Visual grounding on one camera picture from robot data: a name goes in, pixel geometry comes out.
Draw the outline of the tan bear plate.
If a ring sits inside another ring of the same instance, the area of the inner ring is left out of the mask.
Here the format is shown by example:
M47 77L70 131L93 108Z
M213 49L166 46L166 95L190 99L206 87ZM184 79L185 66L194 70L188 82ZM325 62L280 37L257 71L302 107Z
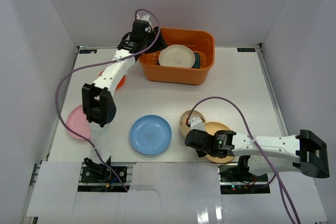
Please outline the tan bear plate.
M205 126L206 132L210 135L214 135L217 131L220 131L220 130L230 131L229 127L219 122L206 122L204 126ZM205 158L217 164L226 164L226 163L231 162L234 159L232 156L227 156L225 158L218 158L218 157L212 157L210 155L206 155Z

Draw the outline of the cream bear plate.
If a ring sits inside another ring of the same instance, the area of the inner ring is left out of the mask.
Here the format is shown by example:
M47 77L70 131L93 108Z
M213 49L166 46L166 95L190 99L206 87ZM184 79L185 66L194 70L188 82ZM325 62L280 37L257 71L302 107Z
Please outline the cream bear plate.
M171 45L159 53L160 66L192 68L195 63L194 53L186 46Z

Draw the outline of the teal square plate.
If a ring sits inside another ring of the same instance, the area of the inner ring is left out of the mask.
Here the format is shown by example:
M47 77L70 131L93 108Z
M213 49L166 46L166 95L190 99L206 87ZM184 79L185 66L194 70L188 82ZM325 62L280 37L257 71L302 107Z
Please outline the teal square plate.
M203 69L207 67L207 56L202 52L194 52L195 62L192 66L194 69Z

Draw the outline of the orange round plate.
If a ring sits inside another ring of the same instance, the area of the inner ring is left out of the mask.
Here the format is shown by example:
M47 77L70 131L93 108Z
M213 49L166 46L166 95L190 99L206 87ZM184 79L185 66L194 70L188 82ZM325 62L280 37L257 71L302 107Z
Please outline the orange round plate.
M122 77L122 79L121 79L120 82L118 83L116 89L121 88L121 87L124 85L124 82L125 82L125 75Z

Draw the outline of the blue bear plate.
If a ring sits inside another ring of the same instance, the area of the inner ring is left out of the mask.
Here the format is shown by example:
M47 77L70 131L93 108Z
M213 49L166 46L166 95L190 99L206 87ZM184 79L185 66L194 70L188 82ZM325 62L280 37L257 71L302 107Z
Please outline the blue bear plate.
M172 128L158 115L145 115L137 119L130 130L132 147L143 155L158 155L171 144Z

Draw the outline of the pink round plate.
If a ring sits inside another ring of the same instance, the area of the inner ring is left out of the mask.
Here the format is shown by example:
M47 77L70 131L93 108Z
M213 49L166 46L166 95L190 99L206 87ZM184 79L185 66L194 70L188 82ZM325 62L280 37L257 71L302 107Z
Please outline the pink round plate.
M66 125L78 134L90 138L90 125L83 113L82 105L75 107L67 117Z

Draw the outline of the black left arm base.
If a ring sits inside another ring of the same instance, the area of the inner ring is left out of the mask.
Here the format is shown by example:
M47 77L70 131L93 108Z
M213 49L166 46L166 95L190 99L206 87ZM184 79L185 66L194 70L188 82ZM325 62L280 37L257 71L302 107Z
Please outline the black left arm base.
M82 164L78 183L78 192L87 193L126 193L129 189L127 183L127 166L112 166L113 170L125 184L123 186L117 176L103 164L97 164L85 158Z

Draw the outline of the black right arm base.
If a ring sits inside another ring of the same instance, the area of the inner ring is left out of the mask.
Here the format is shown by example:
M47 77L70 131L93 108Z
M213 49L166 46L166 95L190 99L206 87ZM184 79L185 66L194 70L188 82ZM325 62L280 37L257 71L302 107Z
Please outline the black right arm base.
M242 156L237 163L219 166L219 184L222 195L270 193L268 175L253 175L249 171L249 159L250 156Z

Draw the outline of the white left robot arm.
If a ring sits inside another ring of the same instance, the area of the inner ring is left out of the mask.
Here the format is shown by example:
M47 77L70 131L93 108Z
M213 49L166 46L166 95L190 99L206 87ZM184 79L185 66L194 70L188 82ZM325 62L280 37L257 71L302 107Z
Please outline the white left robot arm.
M91 84L82 86L83 113L90 126L93 147L84 159L93 176L101 182L110 178L110 151L108 127L117 113L113 94L127 71L144 53L156 52L167 47L159 26L153 27L144 17L133 22L132 30L125 34L112 58L112 63Z

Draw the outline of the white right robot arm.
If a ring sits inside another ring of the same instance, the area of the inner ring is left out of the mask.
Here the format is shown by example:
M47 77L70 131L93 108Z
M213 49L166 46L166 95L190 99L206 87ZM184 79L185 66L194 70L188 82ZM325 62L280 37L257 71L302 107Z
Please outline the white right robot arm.
M214 135L193 129L185 138L185 145L199 156L238 157L237 175L247 182L255 176L278 172L301 172L313 178L329 178L327 144L309 130L298 135L252 140L245 134L220 130Z

